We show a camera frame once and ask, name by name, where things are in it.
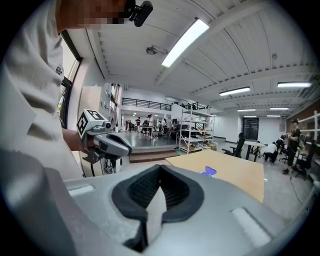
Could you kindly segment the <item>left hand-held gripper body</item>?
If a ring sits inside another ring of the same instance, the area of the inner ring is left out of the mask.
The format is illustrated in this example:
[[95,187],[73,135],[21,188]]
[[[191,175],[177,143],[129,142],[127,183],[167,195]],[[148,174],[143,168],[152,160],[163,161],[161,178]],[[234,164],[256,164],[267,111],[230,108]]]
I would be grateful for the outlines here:
[[106,137],[107,133],[114,133],[111,123],[96,110],[84,109],[76,124],[82,147],[86,150],[87,156],[83,159],[90,164],[95,164],[101,159],[117,160],[121,156],[114,156],[104,153],[100,149],[100,140]]

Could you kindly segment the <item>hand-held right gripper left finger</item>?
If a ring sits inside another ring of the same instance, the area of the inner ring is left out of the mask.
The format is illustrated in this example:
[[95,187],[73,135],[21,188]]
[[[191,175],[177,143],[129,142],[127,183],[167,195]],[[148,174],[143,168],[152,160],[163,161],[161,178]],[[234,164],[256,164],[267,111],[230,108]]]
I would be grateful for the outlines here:
[[66,181],[65,212],[77,256],[161,256],[147,239],[147,207],[158,187],[158,165]]

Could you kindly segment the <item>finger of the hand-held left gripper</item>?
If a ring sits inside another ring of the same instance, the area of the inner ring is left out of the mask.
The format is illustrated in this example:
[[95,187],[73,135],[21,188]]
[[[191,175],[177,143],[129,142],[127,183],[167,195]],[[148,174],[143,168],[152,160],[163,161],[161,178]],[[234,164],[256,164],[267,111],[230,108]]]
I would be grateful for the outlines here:
[[116,157],[125,157],[129,156],[132,153],[132,147],[113,147],[106,145],[107,138],[102,137],[100,142],[100,149],[109,155],[116,156]]
[[130,142],[119,136],[116,133],[107,133],[106,134],[106,145],[111,146],[111,147],[115,147],[115,148],[131,148],[131,144]]

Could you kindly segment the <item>white wet wipe pack purple lid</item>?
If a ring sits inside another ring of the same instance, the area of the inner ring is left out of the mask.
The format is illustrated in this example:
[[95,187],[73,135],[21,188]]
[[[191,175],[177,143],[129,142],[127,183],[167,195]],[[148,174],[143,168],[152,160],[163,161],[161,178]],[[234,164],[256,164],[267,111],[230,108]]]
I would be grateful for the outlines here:
[[215,178],[217,171],[215,169],[211,168],[210,166],[205,166],[204,170],[199,173],[203,176],[206,176],[206,177]]

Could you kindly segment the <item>white wet wipe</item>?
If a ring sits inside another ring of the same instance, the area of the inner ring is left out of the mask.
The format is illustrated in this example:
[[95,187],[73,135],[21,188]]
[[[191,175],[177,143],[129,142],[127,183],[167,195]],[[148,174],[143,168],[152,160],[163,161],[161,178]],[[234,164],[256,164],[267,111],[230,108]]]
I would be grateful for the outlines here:
[[146,222],[146,234],[147,241],[150,245],[162,231],[162,217],[163,213],[167,211],[165,194],[161,187],[158,188],[148,207],[147,222]]

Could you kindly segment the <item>beige cabinet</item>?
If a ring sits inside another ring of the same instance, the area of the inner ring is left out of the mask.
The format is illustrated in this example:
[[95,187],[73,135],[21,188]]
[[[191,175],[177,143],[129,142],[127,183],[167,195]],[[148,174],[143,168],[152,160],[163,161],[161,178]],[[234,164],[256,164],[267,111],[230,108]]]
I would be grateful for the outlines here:
[[[90,109],[103,113],[106,110],[106,99],[108,99],[108,97],[106,97],[106,92],[103,87],[84,86],[82,88],[80,98],[79,113],[82,112],[83,109]],[[87,156],[87,154],[83,152],[79,152],[78,154],[80,158],[83,175],[86,178],[93,176],[103,176],[105,174],[104,167],[106,160],[104,158],[102,158],[95,164],[91,165],[89,162],[83,159]]]

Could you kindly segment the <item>brown wooden steps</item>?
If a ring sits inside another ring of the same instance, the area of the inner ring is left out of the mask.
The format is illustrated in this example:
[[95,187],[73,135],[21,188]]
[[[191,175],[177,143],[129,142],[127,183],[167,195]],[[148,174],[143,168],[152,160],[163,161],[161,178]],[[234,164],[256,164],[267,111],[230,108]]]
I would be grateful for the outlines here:
[[179,155],[175,145],[139,146],[132,148],[132,153],[129,155],[128,160],[130,164],[148,163],[162,161]]

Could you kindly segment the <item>black mezzanine railing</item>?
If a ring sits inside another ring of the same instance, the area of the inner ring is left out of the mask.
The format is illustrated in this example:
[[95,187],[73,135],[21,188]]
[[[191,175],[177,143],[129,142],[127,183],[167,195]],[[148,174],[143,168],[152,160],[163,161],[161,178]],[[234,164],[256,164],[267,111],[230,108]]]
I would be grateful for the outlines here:
[[122,98],[121,104],[123,106],[132,106],[132,107],[141,107],[141,108],[149,108],[163,111],[171,111],[172,106],[165,103],[141,100],[141,99],[133,99],[133,98]]

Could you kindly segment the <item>light wooden table white legs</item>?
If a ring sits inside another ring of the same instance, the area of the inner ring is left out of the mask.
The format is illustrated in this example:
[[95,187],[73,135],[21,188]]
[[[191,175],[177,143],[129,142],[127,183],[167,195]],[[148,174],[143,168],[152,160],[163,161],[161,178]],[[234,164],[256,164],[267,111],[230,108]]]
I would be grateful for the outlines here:
[[214,150],[169,157],[166,161],[174,167],[196,173],[205,168],[216,171],[216,178],[233,184],[258,200],[264,200],[264,166],[261,163],[237,158]]

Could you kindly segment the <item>white shelf rack with goods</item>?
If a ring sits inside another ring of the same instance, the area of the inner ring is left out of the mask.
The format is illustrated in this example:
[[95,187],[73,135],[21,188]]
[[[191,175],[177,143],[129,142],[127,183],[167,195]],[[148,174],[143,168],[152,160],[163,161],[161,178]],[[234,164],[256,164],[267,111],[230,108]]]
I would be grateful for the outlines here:
[[182,108],[179,124],[177,138],[181,152],[190,154],[210,149],[207,146],[211,145],[214,140],[215,116],[208,110]]

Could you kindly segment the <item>black office chair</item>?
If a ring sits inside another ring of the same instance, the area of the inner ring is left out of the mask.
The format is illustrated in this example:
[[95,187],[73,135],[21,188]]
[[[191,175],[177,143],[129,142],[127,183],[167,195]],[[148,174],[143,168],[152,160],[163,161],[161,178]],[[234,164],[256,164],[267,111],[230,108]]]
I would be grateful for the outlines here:
[[304,176],[304,180],[308,177],[308,171],[311,168],[312,160],[316,152],[317,145],[312,143],[309,145],[309,150],[305,152],[303,149],[298,149],[298,155],[294,171],[296,172],[295,177],[299,175]]
[[244,132],[239,133],[237,145],[230,146],[229,148],[231,150],[223,148],[222,150],[224,151],[224,154],[227,154],[227,155],[233,156],[233,157],[237,157],[237,158],[241,158],[242,148],[245,143],[245,140],[246,140],[245,133]]

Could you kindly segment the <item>pale desk black legs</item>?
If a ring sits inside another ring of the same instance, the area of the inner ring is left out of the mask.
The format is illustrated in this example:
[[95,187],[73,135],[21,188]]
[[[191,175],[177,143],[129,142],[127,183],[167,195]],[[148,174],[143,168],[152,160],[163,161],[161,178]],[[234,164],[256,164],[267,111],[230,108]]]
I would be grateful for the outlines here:
[[259,149],[261,149],[261,148],[263,148],[263,147],[265,146],[265,144],[263,144],[263,143],[254,142],[254,141],[247,141],[247,140],[244,141],[244,144],[248,146],[248,147],[247,147],[246,156],[245,156],[245,159],[246,159],[246,160],[249,159],[250,152],[251,152],[251,148],[252,148],[252,147],[257,147],[257,151],[256,151],[256,153],[254,153],[254,161],[257,160],[257,156],[258,156],[258,151],[259,151]]

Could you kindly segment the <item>round ceiling fixture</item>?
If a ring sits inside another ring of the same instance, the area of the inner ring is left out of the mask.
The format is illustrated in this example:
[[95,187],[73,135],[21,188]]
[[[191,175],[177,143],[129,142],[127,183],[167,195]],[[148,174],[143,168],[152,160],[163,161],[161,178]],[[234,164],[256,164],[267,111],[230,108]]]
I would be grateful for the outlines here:
[[161,50],[160,48],[156,47],[155,45],[152,45],[152,46],[149,46],[146,48],[146,53],[148,55],[156,55],[156,54],[167,55],[169,52],[166,50]]

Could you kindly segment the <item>long ceiling light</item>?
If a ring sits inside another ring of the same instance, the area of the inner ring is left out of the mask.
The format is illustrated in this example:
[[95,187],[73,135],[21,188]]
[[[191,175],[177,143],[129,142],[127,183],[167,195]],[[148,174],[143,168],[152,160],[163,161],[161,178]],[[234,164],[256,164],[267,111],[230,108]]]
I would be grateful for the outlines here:
[[169,68],[182,55],[182,53],[208,29],[209,26],[204,21],[202,21],[201,19],[196,19],[196,21],[176,42],[161,65]]
[[236,89],[232,89],[232,90],[223,91],[223,92],[220,92],[219,95],[221,97],[225,97],[225,96],[229,96],[229,95],[249,92],[250,90],[251,90],[250,87],[246,86],[246,87],[241,87],[241,88],[236,88]]
[[278,88],[309,88],[312,85],[311,82],[279,82]]

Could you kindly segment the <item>white empty shelf rack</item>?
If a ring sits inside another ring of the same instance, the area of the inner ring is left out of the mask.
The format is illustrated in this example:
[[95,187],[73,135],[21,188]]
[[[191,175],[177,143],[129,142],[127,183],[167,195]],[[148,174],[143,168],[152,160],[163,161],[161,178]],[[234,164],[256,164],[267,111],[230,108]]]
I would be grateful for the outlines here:
[[302,148],[309,150],[313,143],[320,148],[320,113],[314,113],[304,119],[299,119],[299,129],[302,134]]

